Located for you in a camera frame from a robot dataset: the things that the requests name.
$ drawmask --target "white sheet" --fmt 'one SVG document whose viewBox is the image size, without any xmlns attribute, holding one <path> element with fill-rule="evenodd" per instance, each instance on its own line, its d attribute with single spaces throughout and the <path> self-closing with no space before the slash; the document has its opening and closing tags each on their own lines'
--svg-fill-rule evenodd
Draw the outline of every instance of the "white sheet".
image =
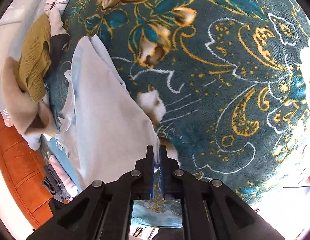
<svg viewBox="0 0 310 240">
<path fill-rule="evenodd" d="M 148 145 L 153 145 L 159 164 L 159 141 L 151 120 L 129 96 L 96 35 L 79 41 L 65 76 L 70 82 L 59 114 L 59 140 L 83 189 L 95 179 L 108 183 L 133 170 Z"/>
</svg>

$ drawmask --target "teal blanket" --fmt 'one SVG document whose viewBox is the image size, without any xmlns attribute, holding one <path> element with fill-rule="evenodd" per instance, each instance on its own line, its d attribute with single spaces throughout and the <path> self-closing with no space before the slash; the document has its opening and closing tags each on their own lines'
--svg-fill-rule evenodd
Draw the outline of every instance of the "teal blanket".
<svg viewBox="0 0 310 240">
<path fill-rule="evenodd" d="M 299 65 L 310 26 L 295 0 L 70 0 L 62 20 L 71 41 L 47 78 L 56 119 L 77 42 L 97 34 L 132 98 L 158 91 L 166 112 L 157 134 L 182 169 L 222 180 L 251 206 L 306 176 Z M 154 189 L 133 221 L 181 226 L 179 203 Z"/>
</svg>

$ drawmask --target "silver bolt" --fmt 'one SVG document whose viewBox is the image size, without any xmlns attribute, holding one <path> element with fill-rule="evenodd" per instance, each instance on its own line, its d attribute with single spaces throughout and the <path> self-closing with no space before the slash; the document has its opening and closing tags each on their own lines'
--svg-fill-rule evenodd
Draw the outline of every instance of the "silver bolt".
<svg viewBox="0 0 310 240">
<path fill-rule="evenodd" d="M 183 176 L 183 175 L 184 175 L 184 171 L 182 171 L 182 170 L 176 170 L 176 171 L 174 171 L 174 174 L 175 174 L 176 176 Z"/>
<path fill-rule="evenodd" d="M 141 174 L 141 172 L 140 172 L 139 170 L 133 170 L 133 171 L 131 171 L 131 175 L 132 175 L 133 177 L 138 177 L 140 174 Z"/>
<path fill-rule="evenodd" d="M 212 185 L 214 187 L 220 187 L 222 185 L 222 182 L 219 179 L 213 179 L 212 180 Z"/>
<path fill-rule="evenodd" d="M 96 179 L 92 182 L 93 187 L 100 187 L 103 184 L 103 182 L 99 179 Z"/>
</svg>

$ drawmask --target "floral blanket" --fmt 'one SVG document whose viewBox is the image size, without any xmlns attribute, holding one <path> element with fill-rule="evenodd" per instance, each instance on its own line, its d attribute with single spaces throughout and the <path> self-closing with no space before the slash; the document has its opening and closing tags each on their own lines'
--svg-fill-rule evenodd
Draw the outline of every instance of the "floral blanket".
<svg viewBox="0 0 310 240">
<path fill-rule="evenodd" d="M 222 180 L 251 206 L 308 176 L 300 52 L 310 25 L 295 0 L 70 0 L 62 20 L 71 41 L 47 78 L 56 119 L 77 42 L 97 34 L 132 98 L 158 91 L 157 134 L 182 169 Z M 133 220 L 180 227 L 179 203 L 154 189 Z"/>
</svg>

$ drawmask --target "orange leather surface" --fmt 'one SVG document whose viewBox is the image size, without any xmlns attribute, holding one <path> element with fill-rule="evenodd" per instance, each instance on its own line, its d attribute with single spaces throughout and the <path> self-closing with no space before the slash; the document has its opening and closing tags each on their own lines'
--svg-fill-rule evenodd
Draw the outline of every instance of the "orange leather surface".
<svg viewBox="0 0 310 240">
<path fill-rule="evenodd" d="M 17 206 L 35 229 L 52 217 L 48 206 L 52 196 L 41 184 L 43 165 L 40 152 L 31 150 L 14 126 L 7 127 L 0 113 L 0 170 Z"/>
</svg>

